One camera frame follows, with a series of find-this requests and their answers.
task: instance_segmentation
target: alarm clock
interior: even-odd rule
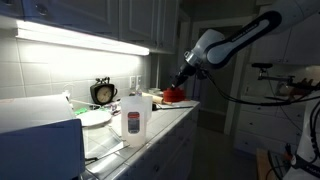
[[[112,101],[113,97],[117,95],[118,90],[113,84],[109,84],[110,78],[96,78],[96,84],[90,87],[92,100],[95,104],[105,105]]]

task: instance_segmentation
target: bottle label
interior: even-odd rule
[[[137,134],[140,131],[140,114],[139,112],[128,113],[128,132]]]

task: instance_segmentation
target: white plate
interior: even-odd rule
[[[89,111],[77,116],[81,119],[82,126],[93,126],[107,122],[111,119],[111,114],[106,111]]]

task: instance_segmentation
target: electrical outlet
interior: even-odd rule
[[[136,84],[141,86],[141,83],[142,83],[142,76],[141,75],[138,75],[137,76],[137,80],[136,80]]]
[[[129,79],[129,88],[130,89],[133,89],[133,88],[136,88],[136,77],[135,76],[130,76],[130,79]]]

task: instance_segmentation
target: green object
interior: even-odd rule
[[[75,115],[79,115],[79,114],[85,113],[85,112],[87,112],[87,111],[88,111],[87,108],[80,108],[80,109],[76,110],[76,111],[74,112],[74,114],[75,114]]]

